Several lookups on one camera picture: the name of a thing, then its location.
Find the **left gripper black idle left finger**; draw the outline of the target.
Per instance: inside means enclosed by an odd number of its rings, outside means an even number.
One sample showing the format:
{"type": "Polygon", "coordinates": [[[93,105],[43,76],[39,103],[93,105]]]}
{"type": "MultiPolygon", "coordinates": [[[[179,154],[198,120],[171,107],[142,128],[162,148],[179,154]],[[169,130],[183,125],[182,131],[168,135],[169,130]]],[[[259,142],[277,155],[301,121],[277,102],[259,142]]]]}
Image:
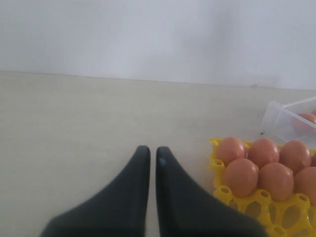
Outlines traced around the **left gripper black idle left finger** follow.
{"type": "Polygon", "coordinates": [[[42,237],[143,237],[149,196],[151,153],[138,146],[104,189],[50,220],[42,237]]]}

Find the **left gripper black idle right finger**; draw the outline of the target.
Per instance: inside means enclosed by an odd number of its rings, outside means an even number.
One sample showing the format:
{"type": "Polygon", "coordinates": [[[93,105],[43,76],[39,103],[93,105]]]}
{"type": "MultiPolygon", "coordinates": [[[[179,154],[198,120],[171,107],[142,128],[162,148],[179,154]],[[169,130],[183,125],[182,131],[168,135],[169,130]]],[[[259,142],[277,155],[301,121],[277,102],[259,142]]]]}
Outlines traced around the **left gripper black idle right finger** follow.
{"type": "Polygon", "coordinates": [[[266,237],[265,228],[210,195],[169,147],[156,153],[156,200],[162,237],[266,237]]]}

